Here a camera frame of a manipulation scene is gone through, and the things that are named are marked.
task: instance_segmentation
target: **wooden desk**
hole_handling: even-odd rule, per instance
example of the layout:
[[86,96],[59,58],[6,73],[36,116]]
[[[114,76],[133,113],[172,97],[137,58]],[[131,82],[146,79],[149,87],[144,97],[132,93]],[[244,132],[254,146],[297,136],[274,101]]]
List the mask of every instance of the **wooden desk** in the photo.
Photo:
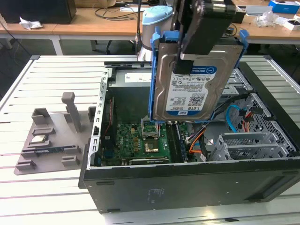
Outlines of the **wooden desk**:
[[[105,11],[99,10],[98,14],[103,15]],[[130,12],[107,12],[105,16],[115,17],[126,15]],[[111,21],[97,17],[92,8],[78,8],[76,16],[71,24],[58,24],[54,30],[54,34],[58,35],[103,35],[103,36],[130,36],[129,40],[133,40],[136,34],[137,14],[129,15],[131,20],[127,21]]]
[[[236,5],[268,5],[269,1],[233,0]],[[119,16],[130,12],[107,12],[105,16]],[[291,14],[281,14],[285,18],[293,18]],[[8,24],[8,30],[15,38],[20,39],[49,39],[52,40],[57,55],[63,55],[61,40],[134,40],[137,18],[130,15],[128,21],[110,21],[95,16],[92,8],[78,8],[71,24],[44,24],[43,28],[25,30],[19,24]],[[242,24],[235,24],[238,29],[248,30],[249,43],[260,44],[300,44],[300,31],[290,31],[279,25],[258,28],[253,22],[254,16],[245,16]],[[0,27],[0,38],[10,38]]]
[[[236,5],[261,5],[267,6],[269,1],[260,0],[233,0]],[[293,14],[278,14],[281,17],[292,19]],[[275,27],[257,27],[255,16],[245,16],[243,23],[235,25],[239,29],[249,32],[248,42],[257,44],[300,44],[300,31],[291,31],[275,24]]]

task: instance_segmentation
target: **sticker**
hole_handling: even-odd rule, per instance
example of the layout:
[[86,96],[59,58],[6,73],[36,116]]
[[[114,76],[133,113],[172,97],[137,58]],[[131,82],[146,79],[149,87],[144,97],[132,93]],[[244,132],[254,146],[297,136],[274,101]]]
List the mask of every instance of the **sticker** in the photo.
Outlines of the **sticker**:
[[207,145],[213,145],[214,144],[214,140],[213,139],[209,139]]
[[38,150],[38,151],[35,151],[35,153],[48,153],[49,150]]
[[164,188],[150,189],[148,191],[147,202],[152,204],[162,202],[164,194],[165,194]]
[[151,82],[151,73],[126,73],[125,83]]
[[203,154],[200,155],[200,159],[202,160],[202,162],[206,162],[206,157]]
[[195,115],[203,108],[208,90],[205,84],[217,72],[216,67],[193,67],[189,75],[172,73],[166,111],[170,115]]

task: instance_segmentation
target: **computer case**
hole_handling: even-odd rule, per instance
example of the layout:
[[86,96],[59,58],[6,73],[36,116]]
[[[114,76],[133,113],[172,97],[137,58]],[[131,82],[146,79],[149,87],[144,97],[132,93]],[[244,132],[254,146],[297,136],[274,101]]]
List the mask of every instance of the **computer case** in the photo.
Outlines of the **computer case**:
[[20,18],[41,23],[70,24],[76,14],[74,0],[0,0],[0,13],[7,23]]
[[[264,113],[255,115],[256,121],[262,122],[258,129],[261,129],[263,133],[267,130],[275,133],[279,137],[277,142],[283,142],[285,148],[290,151],[289,157],[273,158],[271,155],[266,155],[257,159],[247,159],[247,155],[242,153],[235,160],[227,161],[179,162],[160,165],[125,163],[117,166],[104,165],[105,159],[103,158],[100,159],[101,165],[91,164],[99,158],[85,159],[79,187],[88,189],[98,211],[113,213],[268,202],[297,183],[300,180],[300,157],[298,157],[300,142],[297,138],[299,128],[245,62],[240,63],[240,72],[240,75],[244,76],[243,79],[249,81],[253,93],[250,97],[241,99],[235,104],[241,108],[248,105],[253,110],[262,108]],[[142,106],[140,104],[134,106],[132,101],[142,103],[143,97],[141,96],[143,93],[148,93],[149,88],[121,87],[122,85],[128,86],[130,83],[124,83],[125,78],[121,75],[117,77],[122,82],[117,80],[108,90],[114,94],[119,111],[118,117],[122,117],[119,120],[123,123],[131,116],[131,113],[121,113],[124,112],[124,107],[129,106],[129,108],[138,109],[137,112],[141,111]],[[135,98],[125,94],[119,97],[119,91],[125,93],[126,90],[135,91],[138,95],[136,94]],[[238,119],[234,119],[237,117],[232,115],[234,123],[238,123]],[[119,127],[118,133],[123,134],[121,128]],[[206,131],[205,137],[216,140],[214,136],[223,132],[228,133],[223,122],[216,122],[211,124],[211,130]],[[241,132],[239,134],[255,135],[256,133]],[[124,137],[124,143],[128,143],[127,139],[128,135]],[[289,141],[291,146],[285,144],[286,139],[291,141]],[[176,138],[172,138],[171,141],[176,143]],[[234,139],[233,141],[231,145],[238,145],[239,151],[244,149],[244,144],[248,142],[247,139],[239,141]],[[90,143],[91,146],[95,143],[93,137]],[[93,156],[92,151],[94,149],[86,149],[85,156],[87,154],[89,157]]]

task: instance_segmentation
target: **blue cable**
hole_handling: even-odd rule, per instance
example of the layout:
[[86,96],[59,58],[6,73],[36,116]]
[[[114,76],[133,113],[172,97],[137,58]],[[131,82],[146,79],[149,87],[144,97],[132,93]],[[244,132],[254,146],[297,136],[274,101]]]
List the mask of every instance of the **blue cable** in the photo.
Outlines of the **blue cable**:
[[238,105],[230,105],[230,106],[227,108],[227,110],[226,110],[226,121],[227,121],[229,127],[231,128],[231,130],[232,130],[233,132],[237,133],[237,130],[235,129],[235,127],[233,126],[233,124],[231,123],[230,118],[229,118],[229,110],[230,110],[232,107],[236,108],[237,110],[240,110],[240,108],[239,108]]

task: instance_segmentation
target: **wd logo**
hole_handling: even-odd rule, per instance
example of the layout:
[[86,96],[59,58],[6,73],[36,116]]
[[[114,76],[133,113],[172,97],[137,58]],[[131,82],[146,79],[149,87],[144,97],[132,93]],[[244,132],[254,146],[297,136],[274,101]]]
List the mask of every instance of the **wd logo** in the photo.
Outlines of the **wd logo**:
[[187,111],[179,111],[179,112],[178,112],[178,115],[187,115],[187,114],[188,114]]

